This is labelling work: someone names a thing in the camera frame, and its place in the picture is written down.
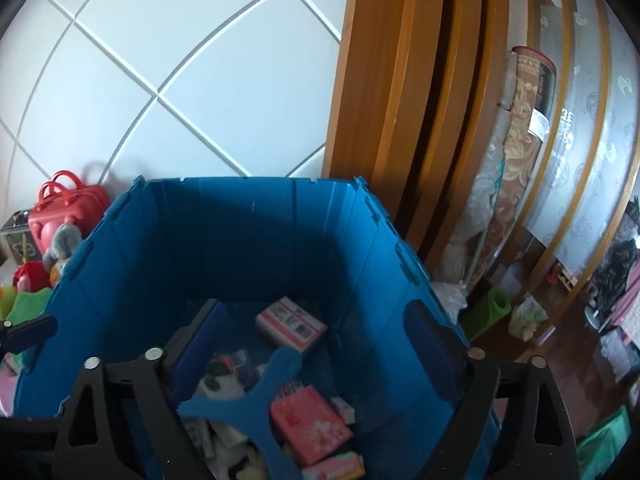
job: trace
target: storage container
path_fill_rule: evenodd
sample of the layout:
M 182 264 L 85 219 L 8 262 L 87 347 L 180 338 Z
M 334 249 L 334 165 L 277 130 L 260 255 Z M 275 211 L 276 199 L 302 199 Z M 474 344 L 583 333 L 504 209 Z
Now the storage container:
M 15 415 L 54 415 L 85 359 L 130 360 L 163 346 L 207 298 L 222 300 L 234 320 L 219 350 L 247 348 L 265 362 L 273 347 L 255 316 L 284 295 L 328 325 L 300 378 L 355 408 L 353 446 L 367 478 L 415 478 L 454 406 L 425 374 L 428 346 L 414 350 L 404 306 L 422 300 L 450 322 L 363 180 L 137 179 L 53 293 L 46 312 L 58 333 L 20 378 Z M 496 434 L 489 417 L 470 478 L 482 477 Z

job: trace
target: green toy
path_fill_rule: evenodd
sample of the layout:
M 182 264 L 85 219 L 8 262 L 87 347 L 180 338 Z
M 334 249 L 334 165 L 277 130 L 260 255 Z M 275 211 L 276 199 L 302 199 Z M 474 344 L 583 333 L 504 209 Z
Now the green toy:
M 0 286 L 0 320 L 5 320 L 9 313 L 14 309 L 15 297 L 17 291 L 14 286 Z

